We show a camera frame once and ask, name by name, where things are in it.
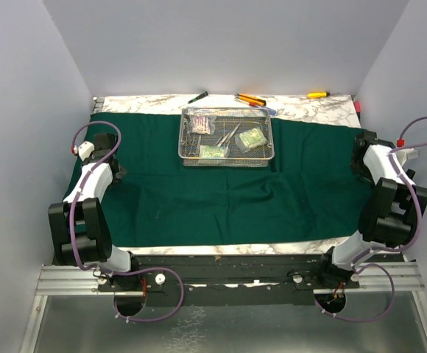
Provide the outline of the dark green surgical drape cloth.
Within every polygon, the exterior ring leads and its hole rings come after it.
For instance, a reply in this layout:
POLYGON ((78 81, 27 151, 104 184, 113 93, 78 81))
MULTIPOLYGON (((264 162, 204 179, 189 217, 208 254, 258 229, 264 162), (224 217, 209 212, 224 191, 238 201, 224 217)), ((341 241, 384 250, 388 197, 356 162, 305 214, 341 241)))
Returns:
POLYGON ((118 247, 287 243, 352 235, 371 194, 350 168, 356 128, 276 118, 265 168, 186 167, 180 117, 91 116, 86 136, 122 134, 127 173, 102 209, 118 247))

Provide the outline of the green gauze packet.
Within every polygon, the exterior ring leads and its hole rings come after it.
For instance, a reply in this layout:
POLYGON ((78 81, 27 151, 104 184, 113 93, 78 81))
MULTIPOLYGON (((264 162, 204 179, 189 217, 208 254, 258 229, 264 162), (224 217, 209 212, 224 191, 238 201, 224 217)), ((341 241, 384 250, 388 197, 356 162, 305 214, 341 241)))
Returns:
POLYGON ((200 146, 199 158, 225 158, 228 154, 226 146, 200 146))
POLYGON ((249 129, 237 136, 236 143, 242 151, 249 151, 267 144, 267 139, 258 127, 249 129))

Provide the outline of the pink packet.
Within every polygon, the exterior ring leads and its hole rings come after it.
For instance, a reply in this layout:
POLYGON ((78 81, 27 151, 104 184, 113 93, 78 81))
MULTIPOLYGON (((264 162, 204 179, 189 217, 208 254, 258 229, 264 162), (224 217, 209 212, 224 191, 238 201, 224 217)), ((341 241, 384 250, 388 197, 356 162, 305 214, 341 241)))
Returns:
POLYGON ((212 135, 215 131, 215 115, 190 115, 188 132, 198 135, 212 135))

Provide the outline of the metal mesh instrument tray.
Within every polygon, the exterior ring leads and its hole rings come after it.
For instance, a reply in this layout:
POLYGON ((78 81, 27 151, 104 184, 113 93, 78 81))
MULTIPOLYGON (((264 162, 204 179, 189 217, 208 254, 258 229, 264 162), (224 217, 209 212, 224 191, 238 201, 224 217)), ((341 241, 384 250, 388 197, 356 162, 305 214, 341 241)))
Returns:
POLYGON ((272 134, 272 119, 264 108, 233 108, 233 107, 187 107, 182 110, 178 139, 178 155, 183 165, 191 167, 266 167, 275 156, 272 134), (212 135, 200 135, 200 146, 216 146, 237 124, 239 128, 228 143, 228 154, 225 158, 199 158, 180 156, 180 139, 183 127, 188 125, 190 115, 215 115, 215 131, 212 135), (267 144, 249 151, 242 151, 236 143, 237 136, 249 129, 258 127, 267 139, 267 144))

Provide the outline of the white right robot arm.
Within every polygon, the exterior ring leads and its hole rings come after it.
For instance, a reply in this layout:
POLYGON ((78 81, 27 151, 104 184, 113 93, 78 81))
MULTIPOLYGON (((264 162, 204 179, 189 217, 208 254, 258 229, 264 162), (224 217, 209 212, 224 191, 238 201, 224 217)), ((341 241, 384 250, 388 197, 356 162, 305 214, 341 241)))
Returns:
POLYGON ((376 252, 399 252, 414 239, 417 212, 426 210, 427 188, 415 184, 414 170, 404 168, 418 152, 394 149, 392 142, 368 130, 355 137, 351 169, 371 182, 373 188, 354 234, 321 257, 316 270, 321 286, 332 288, 350 281, 355 268, 376 252))

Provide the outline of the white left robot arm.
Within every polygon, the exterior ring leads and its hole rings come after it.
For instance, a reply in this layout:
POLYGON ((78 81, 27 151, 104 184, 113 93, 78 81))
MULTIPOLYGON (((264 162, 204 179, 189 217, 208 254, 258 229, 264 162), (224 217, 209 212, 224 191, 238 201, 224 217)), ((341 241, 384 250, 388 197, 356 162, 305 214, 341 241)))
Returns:
POLYGON ((72 191, 48 209, 54 263, 99 271, 99 278, 121 290, 140 290, 146 282, 130 252, 113 245, 102 210, 107 189, 121 181, 116 157, 119 135, 99 133, 73 146, 81 174, 72 191))

